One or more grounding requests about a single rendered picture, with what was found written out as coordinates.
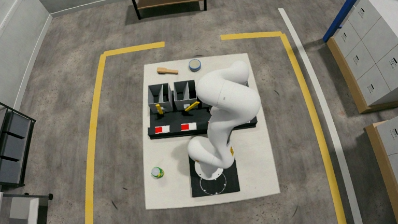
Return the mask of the small round tin with blue rim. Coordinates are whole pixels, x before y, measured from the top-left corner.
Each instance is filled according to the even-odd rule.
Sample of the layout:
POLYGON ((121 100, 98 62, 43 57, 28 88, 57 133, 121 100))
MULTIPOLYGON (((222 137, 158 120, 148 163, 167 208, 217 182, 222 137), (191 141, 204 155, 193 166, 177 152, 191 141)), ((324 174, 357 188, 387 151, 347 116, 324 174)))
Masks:
POLYGON ((201 62, 197 59, 193 59, 189 62, 189 68, 193 72, 197 72, 201 69, 201 62))

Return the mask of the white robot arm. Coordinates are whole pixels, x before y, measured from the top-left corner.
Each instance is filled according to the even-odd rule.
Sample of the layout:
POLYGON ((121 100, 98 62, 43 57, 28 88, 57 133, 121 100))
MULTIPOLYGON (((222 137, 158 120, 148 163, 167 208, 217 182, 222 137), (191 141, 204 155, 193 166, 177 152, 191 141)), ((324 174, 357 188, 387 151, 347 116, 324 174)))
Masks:
POLYGON ((248 77, 248 65, 243 61, 235 61, 228 68, 205 74, 197 82, 196 95, 209 105, 212 116, 208 124, 208 138, 192 138, 188 144, 188 154, 195 161, 197 174, 203 179, 215 179, 223 169, 233 164, 235 150, 230 141, 232 130, 251 121, 260 110, 259 94, 246 87, 248 77))

